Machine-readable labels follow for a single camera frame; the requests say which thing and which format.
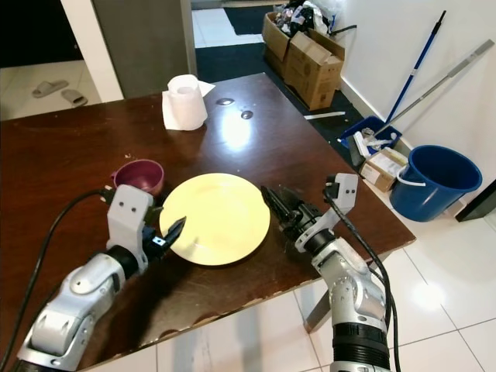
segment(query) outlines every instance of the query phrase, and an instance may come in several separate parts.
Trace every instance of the floor tile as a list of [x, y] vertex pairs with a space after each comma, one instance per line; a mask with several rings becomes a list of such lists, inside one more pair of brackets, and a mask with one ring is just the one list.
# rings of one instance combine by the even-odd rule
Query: floor tile
[[18, 70], [18, 67], [5, 67], [0, 69], [0, 95], [10, 85]]
[[220, 40], [235, 40], [237, 37], [224, 9], [199, 10], [194, 12], [194, 17], [207, 45]]
[[0, 98], [0, 120], [21, 117], [21, 108], [29, 98], [28, 88], [8, 88]]
[[197, 46], [197, 44], [205, 44], [202, 31], [200, 30], [200, 26], [198, 25], [196, 18], [193, 18], [193, 37], [195, 38], [195, 46]]
[[[458, 332], [401, 346], [399, 356], [402, 372], [483, 372]], [[391, 370], [396, 371], [392, 353]]]
[[98, 91], [96, 90], [95, 84], [93, 81], [89, 82], [81, 82], [77, 87], [77, 90], [88, 99], [87, 106], [95, 105], [97, 103], [102, 103], [100, 96], [98, 95]]
[[413, 235], [417, 238], [438, 235], [440, 231], [447, 231], [449, 229], [456, 228], [460, 224], [454, 219], [454, 217], [444, 213], [429, 222], [416, 222], [403, 217], [394, 209], [391, 211], [399, 218], [400, 221], [403, 222], [406, 227], [408, 227], [410, 231], [412, 231]]
[[475, 219], [429, 230], [405, 247], [457, 328], [496, 318], [495, 241], [496, 232]]
[[384, 205], [386, 205], [389, 209], [393, 209], [393, 206], [389, 201], [389, 194], [391, 193], [390, 191], [382, 192], [381, 190], [376, 188], [373, 184], [371, 184], [369, 181], [363, 180], [363, 182], [365, 182], [365, 184], [369, 187], [369, 189], [374, 192], [374, 194], [384, 203]]
[[198, 41], [195, 39], [195, 48], [205, 48], [207, 44], [202, 43], [201, 41]]
[[[76, 84], [71, 83], [65, 89], [75, 89], [76, 87]], [[71, 104], [64, 98], [62, 98], [61, 92], [63, 91], [63, 89], [55, 91], [51, 95], [43, 98], [34, 98], [31, 95], [31, 90], [31, 88], [27, 89], [28, 98], [22, 105], [22, 108], [19, 110], [19, 117], [39, 115], [46, 112], [60, 111], [71, 108]]]
[[[398, 309], [400, 345], [455, 329], [441, 307], [437, 293], [425, 283], [404, 250], [393, 252], [384, 261], [384, 265], [391, 281], [391, 290]], [[324, 282], [319, 281], [294, 291], [304, 317], [310, 314], [326, 290]], [[332, 347], [329, 347], [332, 345], [331, 320], [310, 336], [320, 364], [330, 364], [332, 362]], [[387, 342], [389, 347], [393, 346], [392, 330], [387, 335]]]
[[157, 347], [150, 346], [112, 362], [91, 368], [91, 372], [157, 372]]
[[159, 372], [299, 372], [319, 367], [292, 292], [157, 347]]
[[[312, 312], [320, 298], [327, 291], [326, 283], [324, 280], [316, 281], [315, 283], [306, 285], [294, 291], [294, 295], [300, 306], [301, 315], [303, 319]], [[321, 366], [332, 363], [332, 323], [327, 321], [317, 332], [311, 333], [315, 352], [319, 359]]]
[[[441, 306], [441, 297], [424, 281], [404, 250], [393, 252], [384, 265], [398, 310], [400, 345], [456, 329]], [[393, 332], [388, 333], [387, 343], [393, 346]]]
[[83, 60], [22, 66], [12, 80], [10, 88], [35, 88], [42, 81], [55, 80], [67, 80], [70, 84], [78, 84], [83, 67]]
[[79, 81], [80, 83], [92, 83], [93, 78], [91, 77], [90, 71], [88, 69], [88, 66], [84, 64], [83, 66], [83, 72], [81, 74], [81, 79]]
[[462, 329], [460, 333], [482, 368], [486, 372], [496, 370], [496, 354], [494, 353], [496, 319]]

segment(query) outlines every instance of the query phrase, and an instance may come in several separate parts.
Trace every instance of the black floor mat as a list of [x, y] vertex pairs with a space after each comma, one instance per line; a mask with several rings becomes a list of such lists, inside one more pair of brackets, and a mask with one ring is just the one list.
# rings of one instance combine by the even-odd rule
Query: black floor mat
[[296, 98], [282, 79], [272, 70], [264, 59], [264, 43], [217, 46], [196, 50], [198, 78], [208, 83], [240, 78], [251, 74], [264, 72], [277, 85], [282, 93], [291, 101], [302, 115], [317, 115], [327, 112], [345, 112], [345, 115], [327, 118], [310, 119], [309, 122], [322, 137], [332, 146], [341, 157], [354, 169], [347, 148], [337, 142], [337, 138], [345, 129], [363, 119], [341, 91], [336, 91], [329, 108], [310, 112]]
[[250, 6], [246, 8], [224, 8], [227, 18], [234, 27], [236, 35], [262, 33], [264, 16], [274, 11], [272, 5]]

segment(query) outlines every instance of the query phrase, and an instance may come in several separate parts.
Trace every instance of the yellow plate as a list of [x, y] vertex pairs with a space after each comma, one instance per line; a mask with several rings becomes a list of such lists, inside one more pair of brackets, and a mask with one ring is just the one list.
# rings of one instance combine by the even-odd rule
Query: yellow plate
[[248, 256], [262, 243], [270, 223], [260, 190], [223, 173], [203, 174], [175, 188], [160, 214], [162, 233], [184, 216], [186, 224], [171, 249], [201, 265], [230, 264]]

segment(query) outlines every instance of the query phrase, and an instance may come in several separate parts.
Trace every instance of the blue bucket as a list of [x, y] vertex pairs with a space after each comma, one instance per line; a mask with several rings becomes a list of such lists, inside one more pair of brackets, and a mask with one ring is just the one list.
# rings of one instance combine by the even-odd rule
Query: blue bucket
[[391, 192], [394, 209], [407, 219], [427, 222], [482, 183], [479, 168], [464, 155], [441, 146], [419, 146], [398, 172]]

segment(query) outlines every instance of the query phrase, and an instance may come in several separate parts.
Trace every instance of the wooden table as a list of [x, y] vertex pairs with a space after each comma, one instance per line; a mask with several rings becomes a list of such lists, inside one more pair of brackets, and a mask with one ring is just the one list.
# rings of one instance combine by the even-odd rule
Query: wooden table
[[[217, 105], [220, 98], [235, 102]], [[110, 184], [109, 175], [124, 163], [141, 158], [160, 162], [169, 190], [211, 172], [236, 174], [258, 186], [284, 184], [322, 210], [326, 175], [352, 172], [265, 74], [220, 82], [205, 103], [208, 119], [194, 132], [165, 130], [161, 95], [2, 123], [2, 351], [53, 219], [75, 196]], [[251, 119], [241, 119], [246, 110], [253, 112]], [[60, 224], [16, 350], [50, 289], [105, 248], [106, 212], [107, 206], [95, 197], [79, 204]], [[362, 181], [349, 217], [379, 254], [415, 239]], [[336, 233], [366, 257], [344, 226], [339, 224]], [[272, 218], [260, 247], [228, 267], [200, 267], [170, 252], [127, 284], [98, 324], [80, 367], [315, 280], [318, 275], [308, 257], [285, 243]]]

